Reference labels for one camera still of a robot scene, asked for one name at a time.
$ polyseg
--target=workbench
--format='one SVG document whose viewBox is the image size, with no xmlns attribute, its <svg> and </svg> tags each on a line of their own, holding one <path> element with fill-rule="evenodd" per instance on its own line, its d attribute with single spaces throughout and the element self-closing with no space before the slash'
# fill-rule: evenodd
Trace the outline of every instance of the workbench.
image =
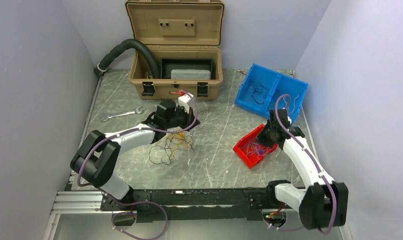
<svg viewBox="0 0 403 240">
<path fill-rule="evenodd" d="M 109 70 L 101 79 L 90 110 L 85 134 L 93 130 L 112 133 L 135 127 L 156 111 L 160 100 L 142 100 L 128 80 L 129 70 Z M 236 143 L 267 119 L 234 105 L 245 75 L 233 69 L 223 70 L 223 83 L 216 100 L 197 100 L 201 124 L 187 133 L 192 136 L 192 148 L 176 150 L 173 162 L 155 164 L 168 156 L 154 144 L 132 149 L 119 156 L 115 173 L 134 189 L 216 189 L 264 188 L 269 181 L 289 180 L 296 187 L 304 187 L 296 167 L 279 148 L 268 154 L 252 169 L 234 153 Z M 125 112 L 142 106 L 143 114 L 131 114 L 101 122 L 104 113 Z M 300 111 L 293 126 L 304 132 L 312 146 L 304 111 Z M 93 190 L 91 186 L 78 187 L 76 179 L 72 190 Z"/>
</svg>

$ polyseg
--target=white wall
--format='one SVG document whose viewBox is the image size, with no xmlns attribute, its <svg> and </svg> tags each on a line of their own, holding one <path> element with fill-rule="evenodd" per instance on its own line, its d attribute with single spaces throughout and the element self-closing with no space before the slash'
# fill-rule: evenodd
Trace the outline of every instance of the white wall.
<svg viewBox="0 0 403 240">
<path fill-rule="evenodd" d="M 59 0 L 0 1 L 0 240 L 43 237 L 96 79 Z"/>
<path fill-rule="evenodd" d="M 403 240 L 403 0 L 332 0 L 296 74 L 353 238 Z"/>
<path fill-rule="evenodd" d="M 125 0 L 61 0 L 97 64 L 114 46 L 132 38 Z M 257 63 L 274 69 L 297 66 L 330 0 L 224 0 L 224 68 Z M 133 50 L 111 68 L 130 69 Z"/>
</svg>

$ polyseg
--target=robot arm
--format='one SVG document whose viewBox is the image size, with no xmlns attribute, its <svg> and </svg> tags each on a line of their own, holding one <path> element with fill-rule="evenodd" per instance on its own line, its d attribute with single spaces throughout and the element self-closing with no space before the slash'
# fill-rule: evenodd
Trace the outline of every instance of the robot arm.
<svg viewBox="0 0 403 240">
<path fill-rule="evenodd" d="M 330 222 L 333 208 L 331 193 L 325 179 L 331 185 L 336 197 L 336 217 L 333 226 L 343 226 L 346 222 L 349 192 L 346 185 L 335 182 L 324 170 L 309 149 L 300 128 L 290 127 L 287 110 L 279 109 L 277 112 L 278 116 L 274 110 L 269 112 L 270 120 L 257 136 L 257 141 L 267 147 L 278 144 L 294 163 L 304 183 L 304 189 L 294 187 L 287 180 L 271 181 L 266 187 L 266 198 L 271 203 L 285 203 L 296 210 L 306 229 L 325 228 Z M 277 118 L 295 139 L 283 130 Z"/>
<path fill-rule="evenodd" d="M 191 98 L 188 95 L 182 95 L 178 98 L 178 103 L 177 106 L 172 99 L 163 100 L 157 106 L 156 111 L 152 112 L 145 121 L 124 131 L 106 134 L 97 130 L 90 132 L 73 157 L 70 163 L 71 169 L 78 173 L 93 147 L 101 141 L 105 141 L 106 138 L 118 136 L 107 140 L 96 149 L 100 155 L 98 157 L 92 155 L 89 158 L 84 166 L 82 177 L 92 186 L 102 189 L 121 203 L 134 202 L 134 189 L 114 174 L 118 156 L 136 147 L 159 141 L 166 135 L 165 131 L 168 129 L 181 127 L 189 131 L 199 125 L 200 122 L 195 120 L 191 107 Z"/>
</svg>

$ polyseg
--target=wrench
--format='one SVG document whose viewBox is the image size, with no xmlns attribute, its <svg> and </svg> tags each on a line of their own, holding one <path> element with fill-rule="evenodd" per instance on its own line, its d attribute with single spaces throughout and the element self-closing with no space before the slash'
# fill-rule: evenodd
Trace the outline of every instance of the wrench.
<svg viewBox="0 0 403 240">
<path fill-rule="evenodd" d="M 144 113 L 144 110 L 141 110 L 142 106 L 137 107 L 135 110 L 132 111 L 125 111 L 125 112 L 120 112 L 120 113 L 114 113 L 114 114 L 108 114 L 104 113 L 100 116 L 102 122 L 106 122 L 107 120 L 111 118 L 116 118 L 120 116 L 125 116 L 125 115 L 130 115 L 130 114 L 142 114 Z"/>
</svg>

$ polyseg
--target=toolbox lid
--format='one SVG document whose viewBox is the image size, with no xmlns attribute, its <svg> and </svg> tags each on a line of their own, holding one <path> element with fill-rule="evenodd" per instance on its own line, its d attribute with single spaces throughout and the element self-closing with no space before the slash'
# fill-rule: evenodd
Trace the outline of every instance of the toolbox lid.
<svg viewBox="0 0 403 240">
<path fill-rule="evenodd" d="M 134 38 L 146 45 L 219 46 L 220 0 L 127 0 Z"/>
</svg>

